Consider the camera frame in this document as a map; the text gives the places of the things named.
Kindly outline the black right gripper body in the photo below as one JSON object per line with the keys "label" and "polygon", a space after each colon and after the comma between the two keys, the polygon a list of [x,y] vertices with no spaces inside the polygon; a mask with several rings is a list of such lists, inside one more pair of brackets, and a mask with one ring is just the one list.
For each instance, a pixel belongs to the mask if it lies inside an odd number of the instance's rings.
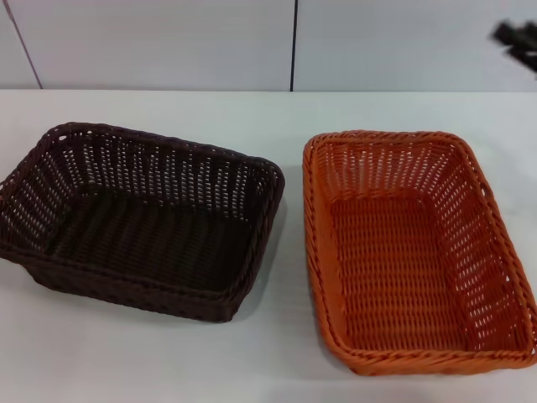
{"label": "black right gripper body", "polygon": [[509,25],[508,53],[537,75],[537,23]]}

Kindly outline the orange woven basket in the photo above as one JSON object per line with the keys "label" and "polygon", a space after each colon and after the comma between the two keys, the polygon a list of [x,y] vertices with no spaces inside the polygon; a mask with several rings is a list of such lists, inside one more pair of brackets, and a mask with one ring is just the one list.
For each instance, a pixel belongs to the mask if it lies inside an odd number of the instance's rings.
{"label": "orange woven basket", "polygon": [[443,132],[348,131],[303,154],[321,336],[360,375],[537,364],[537,302],[472,149]]}

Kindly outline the dark brown woven basket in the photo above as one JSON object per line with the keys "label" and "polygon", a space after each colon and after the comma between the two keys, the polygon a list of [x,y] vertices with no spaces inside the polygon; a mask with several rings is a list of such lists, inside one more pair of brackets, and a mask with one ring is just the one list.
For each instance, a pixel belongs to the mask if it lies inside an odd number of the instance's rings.
{"label": "dark brown woven basket", "polygon": [[229,322],[256,280],[284,185],[260,157],[64,123],[0,181],[0,258],[51,290]]}

